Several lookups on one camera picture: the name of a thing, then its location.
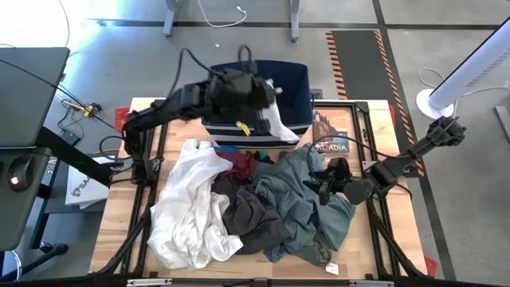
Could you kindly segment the crinkled white shirt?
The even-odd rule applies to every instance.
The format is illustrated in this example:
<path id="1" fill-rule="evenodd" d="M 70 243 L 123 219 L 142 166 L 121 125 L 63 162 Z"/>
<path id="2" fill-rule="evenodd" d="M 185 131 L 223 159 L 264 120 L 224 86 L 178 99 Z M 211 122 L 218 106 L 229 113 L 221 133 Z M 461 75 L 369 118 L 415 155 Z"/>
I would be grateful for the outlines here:
<path id="1" fill-rule="evenodd" d="M 168 269 L 202 269 L 210 261 L 226 261 L 244 246 L 230 235 L 222 215 L 230 204 L 211 188 L 233 164 L 216 154 L 212 143 L 184 142 L 159 199 L 151 208 L 147 244 Z"/>

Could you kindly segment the Acadia picture book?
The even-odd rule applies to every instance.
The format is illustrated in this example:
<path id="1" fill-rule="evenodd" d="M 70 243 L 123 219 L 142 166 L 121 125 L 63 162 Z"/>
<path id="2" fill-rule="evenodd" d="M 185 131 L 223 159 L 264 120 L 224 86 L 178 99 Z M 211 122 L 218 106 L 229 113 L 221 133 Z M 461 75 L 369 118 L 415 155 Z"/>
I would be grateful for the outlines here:
<path id="1" fill-rule="evenodd" d="M 320 154 L 346 155 L 350 152 L 347 131 L 339 130 L 323 114 L 314 111 L 312 121 L 313 141 Z"/>

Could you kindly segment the grey metal leg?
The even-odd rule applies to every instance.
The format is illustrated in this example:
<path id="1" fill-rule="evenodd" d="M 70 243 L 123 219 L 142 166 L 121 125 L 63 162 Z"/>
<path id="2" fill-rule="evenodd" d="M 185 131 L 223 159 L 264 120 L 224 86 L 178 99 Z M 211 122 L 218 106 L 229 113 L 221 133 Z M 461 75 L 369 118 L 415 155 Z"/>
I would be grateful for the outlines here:
<path id="1" fill-rule="evenodd" d="M 508 113 L 508 110 L 505 106 L 496 106 L 494 111 L 507 138 L 507 141 L 510 143 L 510 114 Z"/>

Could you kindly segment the grey desk leg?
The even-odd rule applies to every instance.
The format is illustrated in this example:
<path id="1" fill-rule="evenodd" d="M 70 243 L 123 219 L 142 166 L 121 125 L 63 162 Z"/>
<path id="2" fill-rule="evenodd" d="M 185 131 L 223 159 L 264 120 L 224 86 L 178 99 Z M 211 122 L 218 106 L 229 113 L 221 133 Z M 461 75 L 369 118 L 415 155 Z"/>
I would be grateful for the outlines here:
<path id="1" fill-rule="evenodd" d="M 299 8 L 300 0 L 289 0 L 290 3 L 290 28 L 291 28 L 291 42 L 297 42 L 300 37 L 299 27 Z"/>
<path id="2" fill-rule="evenodd" d="M 174 22 L 177 18 L 179 11 L 180 0 L 165 0 L 167 4 L 167 11 L 163 23 L 163 35 L 171 37 L 173 33 Z"/>

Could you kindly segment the black aluminium table frame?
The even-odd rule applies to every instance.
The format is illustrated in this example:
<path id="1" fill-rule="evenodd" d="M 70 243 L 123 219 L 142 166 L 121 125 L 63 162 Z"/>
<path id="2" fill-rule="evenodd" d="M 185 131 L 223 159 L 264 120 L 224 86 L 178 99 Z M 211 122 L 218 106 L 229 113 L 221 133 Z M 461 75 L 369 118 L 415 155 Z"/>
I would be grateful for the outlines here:
<path id="1" fill-rule="evenodd" d="M 386 101 L 318 100 L 315 110 L 325 115 L 335 128 L 347 131 L 365 144 L 389 155 L 399 153 Z M 104 208 L 89 267 L 92 272 L 108 263 L 128 235 L 136 188 L 127 181 L 126 175 L 120 178 L 121 183 L 112 185 Z M 388 194 L 387 211 L 395 241 L 414 266 L 425 272 L 422 244 L 411 203 L 413 196 L 404 190 L 405 185 L 405 179 L 400 179 L 399 185 Z M 196 271 L 167 269 L 151 250 L 147 251 L 143 275 L 155 272 L 159 277 L 204 278 L 207 281 L 215 278 L 240 281 L 252 278 L 310 280 L 315 283 L 335 279 L 358 280 L 377 273 L 371 231 L 366 205 L 357 206 L 346 239 L 332 255 L 334 263 L 339 266 L 338 276 L 293 255 L 272 263 L 262 253 L 233 256 L 228 261 L 211 261 L 207 267 Z"/>

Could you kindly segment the black mat with orange stripes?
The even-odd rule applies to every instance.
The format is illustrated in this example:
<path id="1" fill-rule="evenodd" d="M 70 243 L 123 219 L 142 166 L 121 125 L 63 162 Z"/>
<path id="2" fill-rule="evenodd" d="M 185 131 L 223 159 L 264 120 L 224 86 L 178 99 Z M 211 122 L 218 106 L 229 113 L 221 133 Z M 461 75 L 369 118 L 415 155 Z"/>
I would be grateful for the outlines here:
<path id="1" fill-rule="evenodd" d="M 326 32 L 335 85 L 342 100 L 385 100 L 394 106 L 400 151 L 417 142 L 396 68 L 378 30 Z"/>

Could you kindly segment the silver bracket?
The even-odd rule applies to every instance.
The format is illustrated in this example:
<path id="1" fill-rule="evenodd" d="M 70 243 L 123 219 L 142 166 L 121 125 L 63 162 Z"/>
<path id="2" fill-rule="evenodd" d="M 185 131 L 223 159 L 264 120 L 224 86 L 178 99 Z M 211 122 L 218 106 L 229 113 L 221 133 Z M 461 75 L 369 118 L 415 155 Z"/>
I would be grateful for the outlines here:
<path id="1" fill-rule="evenodd" d="M 163 287 L 172 285 L 171 278 L 136 278 L 127 281 L 126 287 Z"/>
<path id="2" fill-rule="evenodd" d="M 392 281 L 357 280 L 349 281 L 350 287 L 394 287 Z"/>

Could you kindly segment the dark grey jacket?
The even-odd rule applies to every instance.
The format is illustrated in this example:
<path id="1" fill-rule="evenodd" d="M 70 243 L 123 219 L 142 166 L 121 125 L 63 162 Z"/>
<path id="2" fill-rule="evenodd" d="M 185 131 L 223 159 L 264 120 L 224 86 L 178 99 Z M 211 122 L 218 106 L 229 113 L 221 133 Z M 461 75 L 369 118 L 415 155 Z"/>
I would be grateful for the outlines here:
<path id="1" fill-rule="evenodd" d="M 222 221 L 229 234 L 241 239 L 243 247 L 236 255 L 256 254 L 291 238 L 280 214 L 255 195 L 252 184 L 220 178 L 213 183 L 211 191 L 229 199 L 229 205 L 222 212 Z"/>

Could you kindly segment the smooth white T-shirt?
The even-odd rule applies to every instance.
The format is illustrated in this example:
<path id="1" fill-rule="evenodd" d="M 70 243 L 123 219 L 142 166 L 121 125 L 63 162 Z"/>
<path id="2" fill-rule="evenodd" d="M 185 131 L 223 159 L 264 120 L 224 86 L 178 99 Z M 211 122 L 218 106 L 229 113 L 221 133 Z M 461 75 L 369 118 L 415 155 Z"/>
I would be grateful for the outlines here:
<path id="1" fill-rule="evenodd" d="M 274 87 L 274 82 L 271 78 L 268 81 Z M 276 94 L 281 93 L 281 88 L 274 88 L 275 90 L 275 98 L 269 103 L 267 107 L 269 109 L 269 120 L 271 124 L 270 135 L 277 137 L 279 140 L 284 141 L 290 144 L 297 144 L 300 140 L 300 137 L 294 133 L 292 130 L 287 128 L 281 121 L 281 116 L 279 112 L 279 108 L 277 106 Z"/>

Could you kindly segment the black mouse with light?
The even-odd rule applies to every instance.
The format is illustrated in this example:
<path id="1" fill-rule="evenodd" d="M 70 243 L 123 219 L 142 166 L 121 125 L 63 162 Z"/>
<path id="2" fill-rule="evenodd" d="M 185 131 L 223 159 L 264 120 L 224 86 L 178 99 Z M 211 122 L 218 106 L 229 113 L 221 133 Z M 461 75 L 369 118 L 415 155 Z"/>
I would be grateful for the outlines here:
<path id="1" fill-rule="evenodd" d="M 8 184 L 15 192 L 27 190 L 33 182 L 33 159 L 27 156 L 16 158 L 8 169 Z"/>

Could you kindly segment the maroon shirt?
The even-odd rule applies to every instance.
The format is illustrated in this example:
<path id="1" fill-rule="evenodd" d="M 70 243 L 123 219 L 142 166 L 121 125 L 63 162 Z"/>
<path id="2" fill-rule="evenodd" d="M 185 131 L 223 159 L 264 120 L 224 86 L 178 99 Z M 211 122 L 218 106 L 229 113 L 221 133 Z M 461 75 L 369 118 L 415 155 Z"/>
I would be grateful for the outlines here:
<path id="1" fill-rule="evenodd" d="M 217 155 L 232 163 L 232 168 L 230 170 L 223 171 L 218 175 L 220 178 L 247 179 L 252 176 L 256 170 L 257 161 L 251 151 L 247 151 L 244 154 L 218 151 Z"/>

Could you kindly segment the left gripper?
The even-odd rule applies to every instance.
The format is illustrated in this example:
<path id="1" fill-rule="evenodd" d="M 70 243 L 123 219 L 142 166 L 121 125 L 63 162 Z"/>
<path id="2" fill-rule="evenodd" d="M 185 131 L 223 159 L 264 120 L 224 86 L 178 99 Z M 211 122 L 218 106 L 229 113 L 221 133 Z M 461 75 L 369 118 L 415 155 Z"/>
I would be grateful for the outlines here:
<path id="1" fill-rule="evenodd" d="M 257 112 L 257 131 L 270 133 L 269 109 L 261 109 L 261 98 L 273 100 L 275 90 L 268 79 L 258 80 L 252 73 L 226 68 L 209 74 L 210 120 L 241 120 Z"/>

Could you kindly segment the grey side desk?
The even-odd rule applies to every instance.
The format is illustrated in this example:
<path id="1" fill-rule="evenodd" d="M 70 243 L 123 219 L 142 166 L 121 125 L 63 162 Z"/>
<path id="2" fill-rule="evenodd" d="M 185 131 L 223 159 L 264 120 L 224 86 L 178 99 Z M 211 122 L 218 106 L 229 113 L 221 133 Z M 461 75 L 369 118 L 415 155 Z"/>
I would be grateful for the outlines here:
<path id="1" fill-rule="evenodd" d="M 33 159 L 33 182 L 15 192 L 8 184 L 8 169 L 20 156 Z M 14 250 L 21 241 L 50 156 L 51 150 L 44 147 L 0 148 L 0 251 Z"/>

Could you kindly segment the white tower fan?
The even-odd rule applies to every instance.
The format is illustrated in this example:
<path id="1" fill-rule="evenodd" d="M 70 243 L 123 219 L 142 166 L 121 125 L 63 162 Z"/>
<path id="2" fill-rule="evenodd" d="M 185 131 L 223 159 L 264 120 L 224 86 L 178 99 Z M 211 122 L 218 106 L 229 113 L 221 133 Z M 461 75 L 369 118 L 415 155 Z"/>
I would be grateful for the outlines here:
<path id="1" fill-rule="evenodd" d="M 510 57 L 510 16 L 465 58 L 436 88 L 416 96 L 418 110 L 432 120 L 452 116 L 470 88 Z"/>

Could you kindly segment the white box with logo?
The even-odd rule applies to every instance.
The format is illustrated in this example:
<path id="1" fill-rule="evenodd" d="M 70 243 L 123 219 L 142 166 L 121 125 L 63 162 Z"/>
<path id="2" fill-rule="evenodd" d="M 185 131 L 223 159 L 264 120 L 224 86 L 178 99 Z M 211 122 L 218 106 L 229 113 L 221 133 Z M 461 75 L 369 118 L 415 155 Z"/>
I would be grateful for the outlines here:
<path id="1" fill-rule="evenodd" d="M 81 173 L 75 167 L 69 167 L 65 196 L 66 206 L 79 206 L 84 209 L 106 199 L 108 192 L 107 186 Z"/>

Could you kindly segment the black tripod leg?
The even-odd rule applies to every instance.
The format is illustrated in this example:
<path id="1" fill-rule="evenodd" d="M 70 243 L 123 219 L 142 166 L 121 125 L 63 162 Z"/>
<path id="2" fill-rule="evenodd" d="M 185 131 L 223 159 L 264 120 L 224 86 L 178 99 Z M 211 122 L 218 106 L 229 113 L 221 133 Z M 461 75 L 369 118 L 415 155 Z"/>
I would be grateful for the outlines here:
<path id="1" fill-rule="evenodd" d="M 36 269 L 38 266 L 46 263 L 56 256 L 65 254 L 68 249 L 69 246 L 66 244 L 59 243 L 51 245 L 47 242 L 42 242 L 38 250 L 43 254 L 27 265 L 22 264 L 22 261 L 15 250 L 10 250 L 10 253 L 14 256 L 16 268 L 13 271 L 0 276 L 0 282 L 19 281 L 24 274 Z"/>

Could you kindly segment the navy white striped fabric basket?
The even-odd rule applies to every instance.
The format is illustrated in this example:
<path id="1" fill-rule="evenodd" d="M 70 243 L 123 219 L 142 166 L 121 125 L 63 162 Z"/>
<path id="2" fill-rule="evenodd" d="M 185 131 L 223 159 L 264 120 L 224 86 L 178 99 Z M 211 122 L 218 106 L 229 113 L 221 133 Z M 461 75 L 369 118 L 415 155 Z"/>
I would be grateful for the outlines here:
<path id="1" fill-rule="evenodd" d="M 271 78 L 274 86 L 283 92 L 276 96 L 282 123 L 300 138 L 312 124 L 312 94 L 309 86 L 308 67 L 301 63 L 274 60 L 256 60 L 258 77 Z M 236 127 L 241 121 L 249 126 L 251 136 Z M 202 126 L 219 146 L 239 148 L 291 148 L 294 143 L 286 143 L 269 133 L 257 131 L 257 117 L 241 120 L 205 120 Z"/>

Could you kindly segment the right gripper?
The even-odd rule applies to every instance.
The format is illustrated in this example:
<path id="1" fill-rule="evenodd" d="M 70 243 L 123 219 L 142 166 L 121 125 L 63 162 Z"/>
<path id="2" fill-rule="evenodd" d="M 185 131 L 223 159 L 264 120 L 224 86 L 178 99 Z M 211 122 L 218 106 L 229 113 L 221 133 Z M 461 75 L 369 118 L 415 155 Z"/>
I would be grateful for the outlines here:
<path id="1" fill-rule="evenodd" d="M 351 174 L 345 175 L 333 174 L 333 173 L 318 173 L 316 175 L 322 182 L 315 180 L 304 180 L 303 184 L 312 189 L 317 190 L 317 194 L 320 198 L 320 205 L 326 206 L 329 201 L 329 193 L 336 194 L 337 192 L 343 193 L 345 186 L 351 181 Z"/>

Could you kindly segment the black floor device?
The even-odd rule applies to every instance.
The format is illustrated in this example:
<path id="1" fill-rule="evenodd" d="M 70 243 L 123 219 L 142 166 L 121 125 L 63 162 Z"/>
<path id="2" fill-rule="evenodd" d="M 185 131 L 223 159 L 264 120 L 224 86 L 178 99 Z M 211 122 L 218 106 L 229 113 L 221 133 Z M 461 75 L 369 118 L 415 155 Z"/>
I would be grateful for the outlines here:
<path id="1" fill-rule="evenodd" d="M 69 132 L 69 131 L 63 131 L 61 132 L 60 134 L 60 137 L 68 144 L 72 145 L 72 146 L 76 146 L 80 141 L 81 141 L 81 138 L 72 133 L 72 132 Z"/>

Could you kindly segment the grey-green hoodie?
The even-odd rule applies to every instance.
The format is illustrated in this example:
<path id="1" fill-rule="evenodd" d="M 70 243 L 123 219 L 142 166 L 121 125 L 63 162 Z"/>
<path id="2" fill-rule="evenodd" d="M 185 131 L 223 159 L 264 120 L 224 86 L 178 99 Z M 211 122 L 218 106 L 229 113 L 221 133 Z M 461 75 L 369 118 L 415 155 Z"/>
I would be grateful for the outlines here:
<path id="1" fill-rule="evenodd" d="M 255 194 L 276 209 L 290 238 L 264 251 L 271 262 L 291 254 L 326 267 L 346 238 L 355 206 L 332 195 L 325 206 L 304 185 L 309 171 L 324 168 L 324 159 L 308 144 L 283 155 L 254 180 Z"/>

